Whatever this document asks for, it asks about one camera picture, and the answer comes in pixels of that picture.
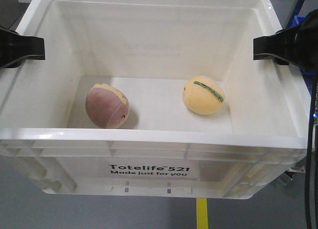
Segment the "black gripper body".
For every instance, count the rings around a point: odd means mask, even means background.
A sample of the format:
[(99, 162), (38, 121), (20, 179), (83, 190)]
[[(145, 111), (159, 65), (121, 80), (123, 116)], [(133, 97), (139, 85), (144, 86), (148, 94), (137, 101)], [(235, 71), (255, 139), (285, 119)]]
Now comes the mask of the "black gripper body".
[(296, 27), (297, 64), (304, 72), (315, 72), (318, 70), (318, 10), (310, 12)]

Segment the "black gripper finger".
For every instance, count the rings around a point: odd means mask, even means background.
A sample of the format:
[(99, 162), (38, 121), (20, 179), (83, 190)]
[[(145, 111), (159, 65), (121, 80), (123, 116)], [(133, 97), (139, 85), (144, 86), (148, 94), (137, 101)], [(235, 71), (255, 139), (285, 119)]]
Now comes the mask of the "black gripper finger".
[(279, 65), (300, 65), (298, 28), (289, 28), (270, 36), (253, 39), (253, 60), (273, 59)]
[(22, 36), (0, 27), (0, 69), (17, 68), (24, 59), (45, 60), (43, 38)]

